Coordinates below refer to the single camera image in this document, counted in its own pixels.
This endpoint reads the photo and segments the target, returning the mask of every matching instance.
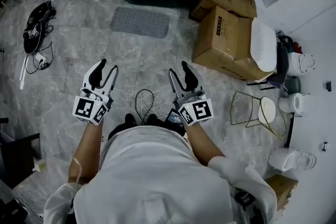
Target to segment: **cardboard box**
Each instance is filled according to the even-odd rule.
[[[259,80],[271,72],[259,69],[250,54],[252,19],[215,7],[200,23],[193,62],[231,77]]]
[[[278,211],[287,205],[292,190],[295,189],[298,184],[297,180],[281,175],[275,175],[265,181],[277,195]]]
[[[215,6],[237,17],[251,19],[257,17],[256,3],[254,0],[200,0],[200,2],[191,9],[190,18],[200,22]]]

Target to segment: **gray tile floor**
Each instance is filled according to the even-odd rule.
[[[71,115],[74,95],[81,79],[96,61],[106,58],[109,66],[119,66],[115,87],[130,94],[140,89],[153,91],[163,102],[171,103],[168,69],[182,78],[181,61],[191,63],[198,23],[188,19],[184,9],[140,7],[167,14],[170,27],[165,39],[154,39],[125,33],[113,33],[109,23],[116,7],[138,7],[124,0],[51,0],[57,10],[50,21],[54,31],[45,38],[42,47],[52,41],[54,61],[50,68],[26,75],[25,87],[19,89],[19,76],[25,57],[23,30],[30,12],[43,1],[29,0],[16,5],[0,18],[0,46],[6,49],[0,75],[0,116],[9,117],[6,132],[14,138],[41,134],[41,148],[48,166],[43,173],[34,173],[14,189],[35,211],[67,180],[67,169],[79,143],[85,125]],[[51,52],[43,52],[48,60]],[[31,61],[28,68],[32,70]],[[261,92],[259,86],[233,79],[214,70],[192,64],[202,75],[205,89],[212,99],[215,118],[202,124],[214,143],[228,156],[250,162],[262,176],[269,173],[267,159],[285,140],[276,138],[261,126],[245,128],[231,126],[230,101],[236,90],[258,97],[269,96],[277,101],[278,91]],[[104,118],[104,142],[109,132],[123,122],[126,113],[134,111],[133,97],[119,90]],[[163,113],[170,107],[164,105]],[[240,114],[246,114],[246,106]]]

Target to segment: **black bag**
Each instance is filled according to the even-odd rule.
[[[23,33],[24,48],[27,54],[32,54],[37,50],[45,37],[49,20],[55,15],[56,10],[52,7],[51,1],[42,3],[30,14],[27,27]]]

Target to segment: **gray mat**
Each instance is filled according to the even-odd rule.
[[[169,17],[146,9],[118,7],[112,18],[111,28],[116,32],[165,38]]]

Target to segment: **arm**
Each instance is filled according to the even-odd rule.
[[[211,139],[204,132],[203,128],[197,124],[193,126],[184,125],[188,135],[189,142],[193,152],[199,162],[205,166],[208,162],[216,156],[225,157],[220,149],[211,141]]]
[[[102,126],[103,121],[98,126],[87,124],[76,149],[74,157],[82,166],[82,174],[79,179],[81,185],[90,182],[98,172]],[[78,174],[79,165],[72,159],[68,182],[76,182]]]

